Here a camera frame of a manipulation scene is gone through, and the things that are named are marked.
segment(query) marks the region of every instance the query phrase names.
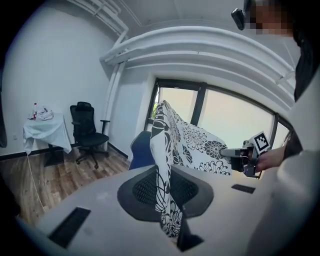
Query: floral fabric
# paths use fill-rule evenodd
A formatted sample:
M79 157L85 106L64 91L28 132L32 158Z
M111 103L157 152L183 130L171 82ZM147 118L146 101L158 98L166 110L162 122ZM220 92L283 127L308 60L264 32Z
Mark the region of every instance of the floral fabric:
M165 100L156 108L150 148L156 163L156 211L168 237L180 233L182 213L170 195L171 165L181 165L214 175L230 176L231 164L220 155L227 146L206 130L184 122Z

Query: black office chair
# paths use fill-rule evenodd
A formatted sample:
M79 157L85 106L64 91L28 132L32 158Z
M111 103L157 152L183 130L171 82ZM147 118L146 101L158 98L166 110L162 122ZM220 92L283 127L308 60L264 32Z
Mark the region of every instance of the black office chair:
M85 151L85 154L79 156L75 162L79 165L80 160L92 156L95 166L98 169L99 165L94 154L105 154L107 157L109 153L102 150L96 150L95 147L99 146L109 140L107 135L104 135L106 123L108 120L100 120L103 122L102 133L96 132L94 113L95 109L88 102L79 101L77 105L70 107L73 124L73 137L76 143L80 145L79 150Z

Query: window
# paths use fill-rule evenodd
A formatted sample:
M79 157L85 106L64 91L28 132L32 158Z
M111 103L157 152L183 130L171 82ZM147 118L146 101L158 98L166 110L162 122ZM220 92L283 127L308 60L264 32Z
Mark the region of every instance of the window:
M198 92L202 87L203 83L199 82L156 79L144 129L151 131L156 108L163 100L166 100L184 121L196 125L198 121L193 120L193 117L199 111L200 105L197 104L196 107L196 102L199 101Z
M208 89L198 126L221 138L228 148L241 148L245 140L261 131L270 139L273 115L244 100Z
M291 125L261 103L215 85L175 79L155 81L144 129L151 131L158 102L166 100L181 118L221 138L228 148L264 131L281 147Z
M177 88L160 88L159 101L166 100L177 114L190 123L195 109L197 91Z

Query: hand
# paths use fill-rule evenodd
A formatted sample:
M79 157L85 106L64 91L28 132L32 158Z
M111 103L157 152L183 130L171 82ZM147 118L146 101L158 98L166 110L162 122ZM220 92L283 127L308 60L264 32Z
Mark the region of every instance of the hand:
M258 163L256 165L256 172L259 173L266 169L280 166L284 160L285 148L286 146L272 149L259 156Z

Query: small table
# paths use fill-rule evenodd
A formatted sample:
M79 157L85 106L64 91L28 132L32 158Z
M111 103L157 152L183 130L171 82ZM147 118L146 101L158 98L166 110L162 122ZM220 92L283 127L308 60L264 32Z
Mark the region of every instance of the small table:
M63 148L66 153L71 151L64 115L62 113L54 113L53 118L50 120L28 119L23 126L23 146L28 155L32 151L35 139L49 144L50 152L45 154L44 167L64 162L63 151L54 151L53 145Z

